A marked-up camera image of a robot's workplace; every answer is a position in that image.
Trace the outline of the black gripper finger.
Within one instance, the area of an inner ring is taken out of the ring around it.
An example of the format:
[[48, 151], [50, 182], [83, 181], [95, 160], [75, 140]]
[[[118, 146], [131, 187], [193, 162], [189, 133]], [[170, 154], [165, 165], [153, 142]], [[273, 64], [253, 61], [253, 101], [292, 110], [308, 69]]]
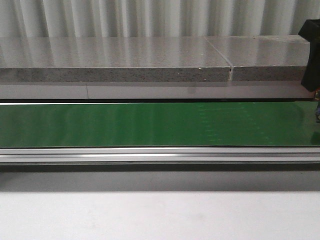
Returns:
[[320, 19], [307, 19], [298, 35], [309, 42], [310, 50], [301, 85], [309, 92], [320, 88]]

